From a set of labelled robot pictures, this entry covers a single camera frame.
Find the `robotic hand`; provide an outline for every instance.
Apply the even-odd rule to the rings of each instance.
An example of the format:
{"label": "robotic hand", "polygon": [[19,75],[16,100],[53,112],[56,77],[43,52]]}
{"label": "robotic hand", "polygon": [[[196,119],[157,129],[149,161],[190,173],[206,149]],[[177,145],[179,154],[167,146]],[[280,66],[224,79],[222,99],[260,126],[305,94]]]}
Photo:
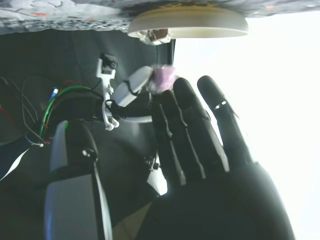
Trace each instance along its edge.
{"label": "robotic hand", "polygon": [[156,199],[138,240],[293,240],[278,192],[254,163],[237,117],[208,77],[197,83],[217,119],[223,147],[190,84],[179,78],[152,105],[168,193]]}

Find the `floor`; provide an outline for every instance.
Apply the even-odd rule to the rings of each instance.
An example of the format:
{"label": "floor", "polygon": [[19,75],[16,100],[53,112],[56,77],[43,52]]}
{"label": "floor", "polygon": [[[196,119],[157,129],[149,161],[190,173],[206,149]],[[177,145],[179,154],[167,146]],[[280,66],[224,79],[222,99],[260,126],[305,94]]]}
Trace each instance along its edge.
{"label": "floor", "polygon": [[[147,46],[119,31],[56,31],[14,33],[0,36],[0,76],[13,79],[18,86],[30,74],[25,95],[40,113],[50,96],[54,80],[81,82],[92,87],[100,53],[117,58],[119,67],[114,87],[139,67],[167,64],[171,61],[169,45]],[[20,103],[0,82],[0,104],[24,131]],[[153,192],[146,184],[148,168],[144,157],[156,150],[152,125],[121,122],[118,129],[104,131],[103,123],[90,123],[99,150],[99,170],[115,225],[134,209],[147,203]],[[21,135],[2,116],[0,143]],[[50,147],[33,147],[15,171],[0,183],[0,239],[44,239],[43,206],[45,189],[36,183],[48,174]]]}

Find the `green cable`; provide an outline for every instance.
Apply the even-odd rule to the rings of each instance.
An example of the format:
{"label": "green cable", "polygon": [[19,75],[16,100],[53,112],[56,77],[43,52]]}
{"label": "green cable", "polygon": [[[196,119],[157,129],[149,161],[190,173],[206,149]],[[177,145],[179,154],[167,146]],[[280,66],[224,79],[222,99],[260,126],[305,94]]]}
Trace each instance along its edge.
{"label": "green cable", "polygon": [[46,109],[44,111],[44,116],[43,116],[43,121],[41,123],[41,127],[40,127],[40,136],[44,137],[44,129],[45,129],[45,124],[46,124],[46,121],[47,121],[47,117],[48,117],[48,114],[49,114],[49,111],[56,99],[56,97],[68,92],[69,90],[72,90],[72,89],[86,89],[86,90],[91,90],[90,87],[87,87],[87,86],[68,86],[64,89],[62,89],[54,98],[52,98],[49,102],[48,102],[48,105],[46,106]]}

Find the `patterned tablecloth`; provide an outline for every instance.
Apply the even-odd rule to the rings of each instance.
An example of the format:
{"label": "patterned tablecloth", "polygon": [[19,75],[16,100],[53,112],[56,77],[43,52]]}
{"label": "patterned tablecloth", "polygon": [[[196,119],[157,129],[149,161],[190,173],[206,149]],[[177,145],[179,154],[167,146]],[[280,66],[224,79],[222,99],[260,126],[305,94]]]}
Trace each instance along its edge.
{"label": "patterned tablecloth", "polygon": [[0,35],[46,29],[126,32],[141,12],[194,2],[230,9],[247,18],[320,10],[320,0],[0,0]]}

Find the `purple object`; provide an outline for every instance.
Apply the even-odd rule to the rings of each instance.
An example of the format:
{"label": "purple object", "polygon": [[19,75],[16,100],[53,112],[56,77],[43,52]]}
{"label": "purple object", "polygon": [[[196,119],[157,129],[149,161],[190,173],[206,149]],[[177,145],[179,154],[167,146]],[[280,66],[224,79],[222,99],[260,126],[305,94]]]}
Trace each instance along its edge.
{"label": "purple object", "polygon": [[153,78],[150,81],[147,90],[154,94],[160,94],[165,90],[172,89],[176,80],[176,69],[173,66],[155,66],[153,68]]}

